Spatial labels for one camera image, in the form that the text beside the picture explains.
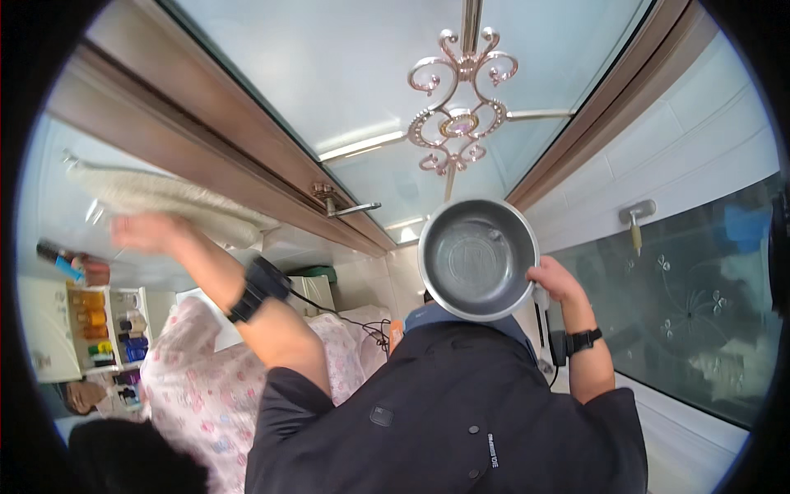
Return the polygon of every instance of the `black wristwatch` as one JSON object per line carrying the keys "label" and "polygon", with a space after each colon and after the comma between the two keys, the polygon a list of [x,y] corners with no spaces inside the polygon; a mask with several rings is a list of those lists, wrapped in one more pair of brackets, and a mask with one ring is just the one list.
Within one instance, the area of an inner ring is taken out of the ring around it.
{"label": "black wristwatch", "polygon": [[576,352],[581,350],[591,349],[595,340],[603,336],[600,328],[594,330],[582,331],[576,334],[567,334],[565,336],[566,355],[570,358]]}
{"label": "black wristwatch", "polygon": [[244,273],[244,293],[231,309],[230,322],[249,321],[263,301],[269,297],[285,300],[291,292],[291,279],[263,257],[255,261]]}

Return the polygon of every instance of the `hand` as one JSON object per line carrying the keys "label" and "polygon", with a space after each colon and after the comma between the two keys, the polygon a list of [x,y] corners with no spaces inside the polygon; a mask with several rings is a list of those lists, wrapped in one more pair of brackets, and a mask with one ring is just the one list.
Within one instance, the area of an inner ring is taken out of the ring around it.
{"label": "hand", "polygon": [[527,270],[527,279],[540,283],[548,295],[558,302],[576,299],[579,296],[586,298],[585,291],[576,281],[574,275],[568,273],[556,259],[540,256],[540,267],[531,267]]}
{"label": "hand", "polygon": [[141,213],[112,219],[112,243],[146,254],[173,253],[180,239],[191,233],[185,219],[167,213]]}

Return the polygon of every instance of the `raised arm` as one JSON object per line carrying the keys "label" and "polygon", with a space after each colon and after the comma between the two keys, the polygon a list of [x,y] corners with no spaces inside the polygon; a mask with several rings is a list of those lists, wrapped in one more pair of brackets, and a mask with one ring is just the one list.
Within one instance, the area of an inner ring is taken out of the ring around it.
{"label": "raised arm", "polygon": [[[549,296],[562,305],[562,321],[568,334],[598,327],[584,289],[556,259],[540,258],[540,267],[529,268],[527,278],[540,283]],[[582,404],[615,389],[615,369],[609,348],[598,338],[591,349],[570,358],[570,393]]]}
{"label": "raised arm", "polygon": [[[242,265],[181,217],[164,213],[116,217],[112,240],[119,247],[169,255],[226,314],[244,291]],[[235,325],[266,367],[290,368],[329,396],[321,338],[291,306],[269,298],[248,323]]]}

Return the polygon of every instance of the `black jacket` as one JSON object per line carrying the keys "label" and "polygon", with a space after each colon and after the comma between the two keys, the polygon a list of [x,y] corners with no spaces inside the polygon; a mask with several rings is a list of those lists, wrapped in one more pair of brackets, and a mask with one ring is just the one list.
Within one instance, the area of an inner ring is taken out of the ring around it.
{"label": "black jacket", "polygon": [[631,390],[553,394],[526,349],[472,324],[412,331],[343,405],[269,373],[246,492],[645,492]]}

